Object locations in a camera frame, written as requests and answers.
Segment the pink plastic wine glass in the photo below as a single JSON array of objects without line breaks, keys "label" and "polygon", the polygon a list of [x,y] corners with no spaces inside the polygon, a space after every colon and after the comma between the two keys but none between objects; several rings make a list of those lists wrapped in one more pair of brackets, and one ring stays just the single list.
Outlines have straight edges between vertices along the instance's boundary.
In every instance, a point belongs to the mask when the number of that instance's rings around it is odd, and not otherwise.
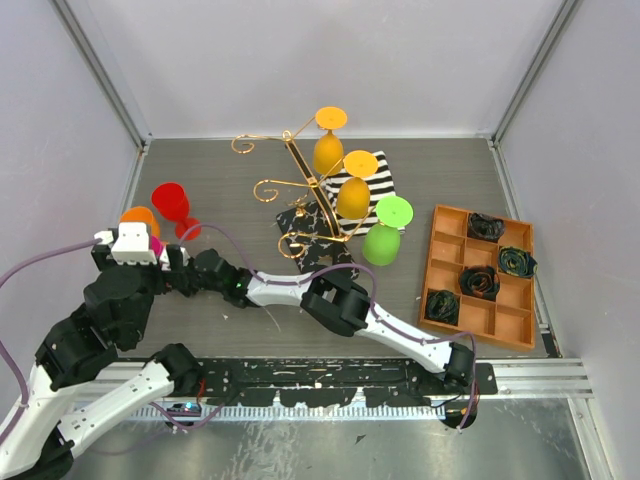
[{"label": "pink plastic wine glass", "polygon": [[165,244],[156,236],[152,235],[150,237],[150,247],[155,256],[155,263],[157,265],[163,265],[169,263],[169,258],[166,253]]}]

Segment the gold wine glass rack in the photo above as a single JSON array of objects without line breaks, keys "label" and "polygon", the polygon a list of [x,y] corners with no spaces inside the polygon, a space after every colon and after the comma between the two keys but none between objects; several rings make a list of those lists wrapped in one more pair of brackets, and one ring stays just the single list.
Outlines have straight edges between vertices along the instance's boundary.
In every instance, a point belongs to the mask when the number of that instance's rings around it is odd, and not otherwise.
[{"label": "gold wine glass rack", "polygon": [[324,190],[324,181],[331,176],[320,175],[305,160],[296,137],[299,131],[285,130],[276,139],[281,141],[292,156],[304,178],[302,183],[263,179],[253,188],[254,197],[269,203],[277,199],[279,188],[298,187],[304,194],[289,203],[290,208],[276,215],[282,236],[278,250],[286,258],[294,260],[303,273],[319,266],[323,259],[331,265],[349,263],[353,260],[346,243],[353,235],[342,233],[337,212],[334,211]]}]

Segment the yellow wine glass cluster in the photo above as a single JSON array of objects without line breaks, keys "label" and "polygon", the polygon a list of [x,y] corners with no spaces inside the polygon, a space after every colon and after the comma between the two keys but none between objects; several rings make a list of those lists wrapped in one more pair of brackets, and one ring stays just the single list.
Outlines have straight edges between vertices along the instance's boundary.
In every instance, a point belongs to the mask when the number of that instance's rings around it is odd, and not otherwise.
[{"label": "yellow wine glass cluster", "polygon": [[322,107],[315,114],[315,122],[324,135],[315,144],[313,167],[322,176],[335,175],[341,169],[344,148],[334,131],[344,127],[347,121],[346,112],[336,106]]}]

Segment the green plastic wine glass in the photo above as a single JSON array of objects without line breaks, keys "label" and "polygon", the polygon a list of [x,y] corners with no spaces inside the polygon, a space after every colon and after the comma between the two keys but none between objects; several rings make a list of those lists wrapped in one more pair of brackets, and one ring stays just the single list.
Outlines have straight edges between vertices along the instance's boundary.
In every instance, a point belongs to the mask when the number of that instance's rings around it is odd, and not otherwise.
[{"label": "green plastic wine glass", "polygon": [[393,263],[401,245],[401,230],[413,220],[413,207],[405,198],[390,195],[382,198],[375,208],[377,223],[367,232],[362,254],[375,266]]}]

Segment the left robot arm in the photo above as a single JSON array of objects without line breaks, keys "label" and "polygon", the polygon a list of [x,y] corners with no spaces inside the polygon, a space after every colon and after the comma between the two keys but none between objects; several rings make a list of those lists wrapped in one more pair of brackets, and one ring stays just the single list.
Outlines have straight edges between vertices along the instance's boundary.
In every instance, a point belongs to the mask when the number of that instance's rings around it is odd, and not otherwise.
[{"label": "left robot arm", "polygon": [[171,245],[168,261],[118,263],[113,241],[96,238],[89,248],[100,271],[84,290],[83,303],[54,324],[35,353],[21,394],[1,426],[4,479],[60,479],[74,460],[138,408],[170,395],[188,396],[203,383],[201,365],[182,343],[165,346],[121,386],[79,410],[81,391],[141,341],[156,296],[193,290],[192,262]]}]

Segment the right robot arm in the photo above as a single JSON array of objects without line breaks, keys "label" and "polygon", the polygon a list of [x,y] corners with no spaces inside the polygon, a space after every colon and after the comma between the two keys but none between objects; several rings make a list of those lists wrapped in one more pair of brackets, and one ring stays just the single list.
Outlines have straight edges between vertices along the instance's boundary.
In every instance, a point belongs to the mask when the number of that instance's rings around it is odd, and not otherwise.
[{"label": "right robot arm", "polygon": [[295,276],[270,275],[235,267],[209,249],[191,259],[188,268],[201,289],[221,293],[238,308],[298,307],[338,336],[386,345],[438,376],[449,393],[462,393],[474,381],[472,349],[396,318],[336,265]]}]

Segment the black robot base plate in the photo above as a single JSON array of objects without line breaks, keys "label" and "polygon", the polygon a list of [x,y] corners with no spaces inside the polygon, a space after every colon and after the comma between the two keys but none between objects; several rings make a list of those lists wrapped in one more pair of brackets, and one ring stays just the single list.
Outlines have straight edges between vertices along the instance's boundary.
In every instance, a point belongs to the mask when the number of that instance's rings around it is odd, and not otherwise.
[{"label": "black robot base plate", "polygon": [[177,378],[169,394],[194,397],[207,405],[309,408],[344,407],[358,393],[365,406],[433,406],[438,397],[462,400],[471,387],[446,385],[407,358],[213,358],[160,361]]}]

